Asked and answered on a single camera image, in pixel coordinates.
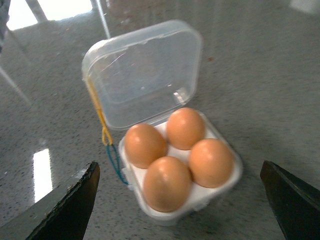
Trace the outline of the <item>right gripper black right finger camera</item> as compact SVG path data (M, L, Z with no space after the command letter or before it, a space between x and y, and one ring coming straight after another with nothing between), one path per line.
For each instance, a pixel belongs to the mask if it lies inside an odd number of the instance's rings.
M320 191L272 161L264 161L260 178L286 240L320 238Z

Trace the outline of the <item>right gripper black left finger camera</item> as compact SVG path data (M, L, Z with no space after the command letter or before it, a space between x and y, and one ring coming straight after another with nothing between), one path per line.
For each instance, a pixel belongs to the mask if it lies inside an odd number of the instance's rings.
M95 204L100 166L93 161L0 228L2 240L81 240Z

